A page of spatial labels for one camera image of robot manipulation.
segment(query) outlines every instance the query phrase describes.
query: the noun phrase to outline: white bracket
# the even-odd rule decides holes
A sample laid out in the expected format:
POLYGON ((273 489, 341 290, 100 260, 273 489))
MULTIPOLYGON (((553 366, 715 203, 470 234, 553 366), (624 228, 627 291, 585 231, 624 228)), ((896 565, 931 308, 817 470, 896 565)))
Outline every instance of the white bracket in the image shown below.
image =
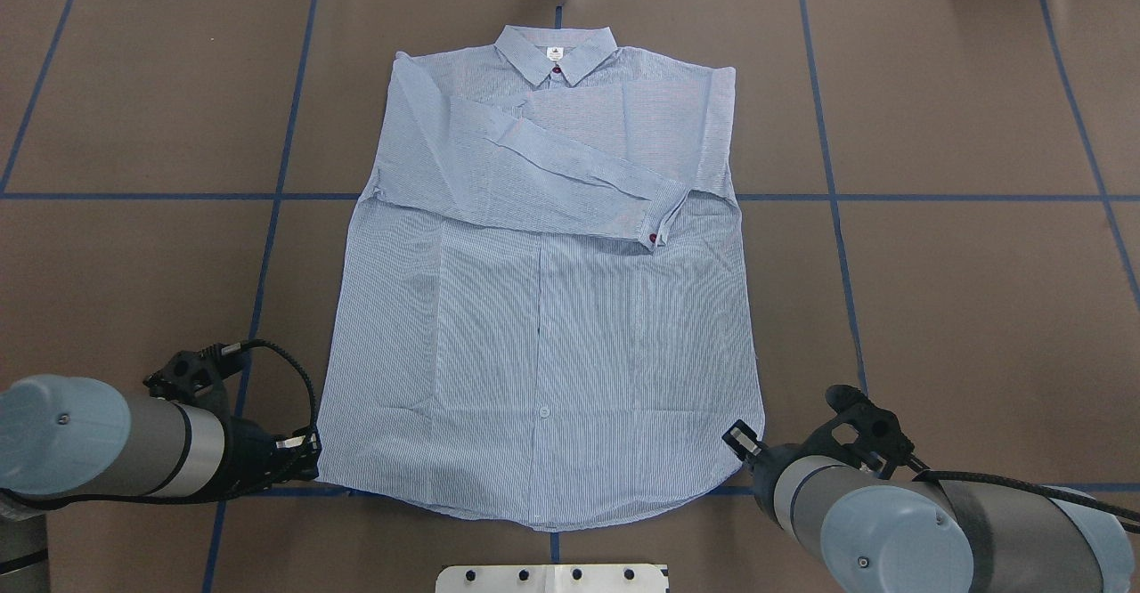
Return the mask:
POLYGON ((668 593, 661 564, 447 567, 435 593, 668 593))

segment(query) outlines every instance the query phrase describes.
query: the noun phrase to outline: black wire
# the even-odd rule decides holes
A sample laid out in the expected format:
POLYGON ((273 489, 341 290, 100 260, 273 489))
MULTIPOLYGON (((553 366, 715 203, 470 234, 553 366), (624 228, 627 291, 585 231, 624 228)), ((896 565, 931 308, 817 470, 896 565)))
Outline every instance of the black wire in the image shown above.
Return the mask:
MULTIPOLYGON (((1041 486, 1037 484, 1031 484, 1027 481, 1016 480, 1012 478, 991 476, 987 473, 966 473, 958 471, 922 471, 915 477, 917 481, 971 481, 977 484, 992 484, 994 486, 1004 486, 1007 488, 1016 488, 1017 490, 1024 490, 1026 493, 1032 493, 1034 495, 1041 495, 1042 497, 1049 497, 1050 499, 1060 499, 1061 502, 1067 502, 1070 504, 1078 504, 1081 506, 1088 506, 1089 509, 1094 509, 1110 515, 1116 515, 1117 518, 1124 518, 1126 520, 1132 520, 1134 522, 1140 522, 1140 513, 1132 511, 1130 509, 1124 509, 1122 506, 1114 506, 1112 504, 1105 504, 1089 497, 1086 495, 1077 495, 1075 493, 1069 493, 1067 490, 1061 490, 1059 488, 1050 488, 1048 486, 1041 486)), ((1140 534, 1140 526, 1130 525, 1121 522, 1124 530, 1129 533, 1140 534)))
MULTIPOLYGON (((276 343, 268 340, 262 340, 262 339, 246 340, 244 342, 241 342, 239 351, 244 352, 247 350, 252 350, 254 348, 268 348, 269 350, 272 350, 274 352, 279 355, 282 359, 287 362, 288 365, 292 366, 294 371, 296 371, 298 375, 301 376, 301 381, 304 382, 304 389, 309 393, 308 395, 309 434, 307 436, 307 438, 316 436, 317 393, 312 387, 312 380, 309 379, 309 373, 304 371, 304 367, 301 366, 301 363, 298 362, 296 358, 290 355, 285 349, 282 349, 280 346, 277 346, 276 343)), ((294 465, 296 465, 296 463, 301 460, 302 455, 304 455, 304 450, 306 450, 306 445, 298 444, 296 450, 293 452, 293 455, 290 457, 288 462, 282 465, 280 469, 277 469, 271 474, 266 476, 264 479, 262 479, 256 484, 253 484, 252 486, 231 493, 227 493, 220 497, 195 497, 193 495, 188 497, 147 497, 145 495, 73 495, 70 497, 57 497, 54 499, 30 499, 22 495, 17 495, 16 493, 8 489, 0 489, 0 494, 3 494, 5 497, 11 499, 17 504, 27 506, 28 509, 36 509, 41 511, 55 511, 57 509, 62 509, 67 504, 73 504, 75 502, 131 502, 136 504, 213 504, 217 502, 226 502, 241 496, 258 493, 260 490, 264 490, 266 488, 272 487, 274 484, 277 484, 277 480, 284 478, 288 473, 288 471, 294 465)))

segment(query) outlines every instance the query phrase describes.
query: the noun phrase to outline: shirt sleeve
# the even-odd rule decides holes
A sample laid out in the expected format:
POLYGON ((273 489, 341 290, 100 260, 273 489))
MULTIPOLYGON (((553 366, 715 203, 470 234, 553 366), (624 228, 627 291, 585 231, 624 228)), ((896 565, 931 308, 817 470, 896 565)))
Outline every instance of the shirt sleeve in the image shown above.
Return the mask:
POLYGON ((445 95, 402 52, 392 67, 373 184, 384 202, 474 225, 628 239, 646 249, 657 246, 690 188, 445 95))

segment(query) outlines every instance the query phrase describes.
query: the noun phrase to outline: light blue shirt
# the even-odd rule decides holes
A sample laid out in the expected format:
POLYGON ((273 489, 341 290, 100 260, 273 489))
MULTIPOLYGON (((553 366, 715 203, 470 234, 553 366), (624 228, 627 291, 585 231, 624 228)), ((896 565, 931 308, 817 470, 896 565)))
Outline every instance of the light blue shirt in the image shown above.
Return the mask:
POLYGON ((398 54, 349 226, 321 479, 572 530, 736 471, 720 434, 764 414, 734 81, 609 29, 398 54))

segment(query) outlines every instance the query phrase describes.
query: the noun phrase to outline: long-sleeve shirt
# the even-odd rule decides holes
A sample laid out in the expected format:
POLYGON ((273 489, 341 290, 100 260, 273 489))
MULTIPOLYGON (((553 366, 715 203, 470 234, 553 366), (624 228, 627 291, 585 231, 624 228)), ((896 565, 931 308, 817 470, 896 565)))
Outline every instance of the long-sleeve shirt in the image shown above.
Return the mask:
POLYGON ((571 530, 735 471, 720 434, 763 407, 734 79, 608 29, 398 54, 349 227, 321 479, 571 530))

